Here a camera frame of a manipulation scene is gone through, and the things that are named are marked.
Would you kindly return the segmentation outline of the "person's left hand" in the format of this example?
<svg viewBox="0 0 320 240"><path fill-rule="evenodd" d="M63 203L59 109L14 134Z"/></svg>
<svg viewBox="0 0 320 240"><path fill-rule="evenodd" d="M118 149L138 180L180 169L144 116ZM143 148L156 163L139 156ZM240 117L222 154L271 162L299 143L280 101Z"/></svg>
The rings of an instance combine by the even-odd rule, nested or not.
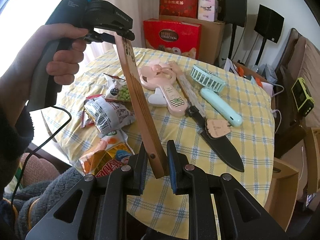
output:
<svg viewBox="0 0 320 240"><path fill-rule="evenodd" d="M58 85L73 83L86 49L86 42L81 38L87 34L87 29L66 23L39 27L19 51L8 70L1 76L1 98L9 98L25 106L29 100L32 75L42 51L48 42L61 38L72 39L72 48L57 51L53 60L47 64L46 72L54 77Z"/></svg>

